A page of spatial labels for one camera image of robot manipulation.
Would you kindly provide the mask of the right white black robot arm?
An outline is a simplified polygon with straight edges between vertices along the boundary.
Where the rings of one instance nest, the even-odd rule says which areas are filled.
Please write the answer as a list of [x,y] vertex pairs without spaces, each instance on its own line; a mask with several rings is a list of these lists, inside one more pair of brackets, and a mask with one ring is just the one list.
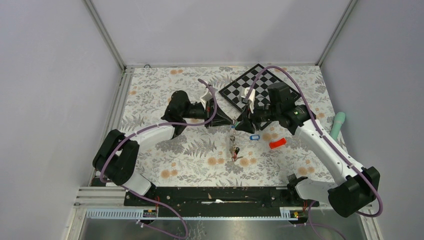
[[299,177],[287,185],[287,201],[293,206],[305,200],[329,204],[337,214],[347,218],[374,200],[378,194],[380,173],[375,167],[364,167],[351,157],[324,130],[307,103],[297,105],[289,86],[271,84],[268,89],[269,104],[254,105],[255,90],[244,88],[239,97],[245,107],[238,117],[235,129],[253,133],[261,123],[278,122],[280,126],[301,140],[324,164],[333,182]]

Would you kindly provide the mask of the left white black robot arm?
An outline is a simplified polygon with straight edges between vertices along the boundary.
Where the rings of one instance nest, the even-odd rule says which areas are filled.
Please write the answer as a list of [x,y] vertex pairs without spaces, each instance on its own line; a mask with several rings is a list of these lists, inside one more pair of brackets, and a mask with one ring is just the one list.
[[181,135],[187,127],[186,119],[201,120],[206,128],[233,124],[210,92],[206,92],[200,102],[192,103],[185,91],[178,90],[171,95],[159,123],[136,130],[129,136],[117,129],[111,130],[93,159],[93,167],[100,171],[104,182],[110,180],[136,193],[136,199],[144,206],[152,204],[155,200],[153,183],[135,170],[139,151]]

